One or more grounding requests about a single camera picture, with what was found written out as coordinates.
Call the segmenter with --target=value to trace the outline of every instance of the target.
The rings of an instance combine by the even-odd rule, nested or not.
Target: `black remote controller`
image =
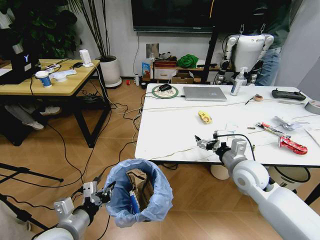
[[[271,94],[274,98],[295,99],[299,101],[306,99],[306,96],[302,95],[300,92],[279,91],[278,88],[276,90],[272,90]]]

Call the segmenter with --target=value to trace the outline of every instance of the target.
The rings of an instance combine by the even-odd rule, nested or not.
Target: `white table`
[[[146,92],[151,92],[159,84],[152,83]],[[179,96],[184,95],[184,86],[216,87],[212,85],[172,84],[179,90]],[[293,121],[308,122],[312,126],[320,124],[320,115],[312,114],[304,106],[279,103],[279,98],[273,98],[273,86],[242,86],[237,96],[230,95],[232,86],[219,86],[227,101],[187,101],[184,97],[172,99],[145,98],[140,130],[135,150],[135,157],[160,163],[209,163],[221,165],[219,157],[212,151],[197,147],[195,135],[202,139],[212,140],[215,130],[235,131],[246,135],[255,145],[255,158],[265,166],[304,166],[320,167],[320,146],[311,136],[300,128],[289,132],[281,126],[282,132],[290,134],[291,139],[308,148],[306,155],[298,155],[285,147],[278,147],[278,137],[261,128],[249,130],[257,122],[265,122],[278,126],[274,116],[285,117]],[[280,91],[299,91],[295,87],[278,87]],[[263,96],[262,102],[247,102],[255,94]],[[198,116],[198,111],[205,111],[212,117],[211,124],[204,124]],[[231,146],[232,138],[227,139]],[[252,159],[249,144],[246,157]]]

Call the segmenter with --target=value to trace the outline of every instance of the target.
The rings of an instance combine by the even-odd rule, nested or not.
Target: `jeans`
[[[16,119],[25,124],[32,124],[36,120],[31,116],[35,110],[45,112],[46,108],[39,102],[9,103],[4,105],[5,109]]]
[[[280,52],[281,47],[266,51],[262,58],[263,66],[261,74],[258,73],[258,77],[255,82],[256,86],[271,86],[274,82],[279,69]]]

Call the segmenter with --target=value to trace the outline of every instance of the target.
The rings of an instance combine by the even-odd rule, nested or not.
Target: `tripod stand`
[[[30,174],[30,175],[34,175],[34,176],[38,176],[38,177],[42,177],[42,178],[46,178],[46,179],[56,180],[56,181],[59,181],[60,183],[62,183],[64,181],[63,178],[57,178],[54,176],[49,176],[49,175],[45,175],[42,173],[30,171],[30,169],[26,168],[26,167],[17,167],[17,166],[8,165],[5,163],[0,163],[0,168],[14,171],[13,174],[1,179],[0,184],[9,180],[9,179],[12,179],[13,177],[15,177],[19,174]],[[38,226],[39,228],[41,228],[43,230],[49,229],[47,226],[43,225],[41,222],[38,222],[37,220],[32,218],[32,215],[29,212],[22,210],[22,209],[16,207],[15,205],[13,205],[11,202],[9,202],[7,200],[7,197],[2,195],[1,193],[0,193],[0,200],[3,201],[16,214],[16,217],[18,219],[20,219],[24,222],[29,221],[30,223],[33,223],[34,225]]]

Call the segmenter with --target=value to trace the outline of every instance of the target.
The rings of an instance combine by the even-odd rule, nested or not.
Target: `green cloth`
[[[268,20],[264,33],[274,36],[270,49],[283,46],[290,32],[290,13],[292,0],[269,0]]]
[[[179,66],[179,67],[182,67],[184,69],[195,69],[196,68],[196,65],[197,65],[197,62],[198,62],[198,59],[196,56],[194,55],[191,55],[191,54],[187,54],[183,57],[181,57],[177,62],[176,64]]]

